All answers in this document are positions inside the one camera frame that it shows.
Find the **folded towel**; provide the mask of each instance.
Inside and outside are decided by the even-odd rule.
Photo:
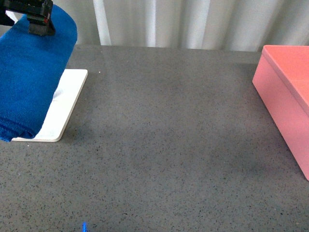
[[[56,5],[54,36],[28,33],[23,16],[0,38],[0,139],[34,138],[77,40],[73,19]]]

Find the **speckled countertop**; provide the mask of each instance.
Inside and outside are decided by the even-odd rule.
[[[260,53],[75,47],[57,143],[0,142],[0,230],[309,229],[309,183],[252,85]]]

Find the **white curtain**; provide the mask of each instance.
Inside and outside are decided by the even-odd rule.
[[[238,51],[261,51],[265,44],[309,45],[309,0],[54,0],[54,4],[75,20],[78,44]]]

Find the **white board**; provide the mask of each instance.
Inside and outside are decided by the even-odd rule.
[[[54,93],[40,132],[33,139],[14,138],[12,141],[57,142],[61,139],[79,94],[88,76],[84,69],[66,69]]]

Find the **pink box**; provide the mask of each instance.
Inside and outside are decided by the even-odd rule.
[[[253,84],[309,180],[309,46],[264,46]]]

